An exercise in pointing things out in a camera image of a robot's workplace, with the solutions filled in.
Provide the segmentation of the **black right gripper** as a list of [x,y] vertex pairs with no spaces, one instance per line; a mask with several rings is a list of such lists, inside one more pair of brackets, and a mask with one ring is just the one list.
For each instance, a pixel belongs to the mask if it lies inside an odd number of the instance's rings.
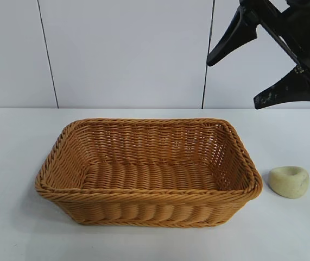
[[214,66],[228,54],[257,38],[261,25],[296,66],[254,97],[255,109],[290,102],[310,102],[310,1],[287,1],[280,12],[271,1],[241,1],[226,32],[207,56]]

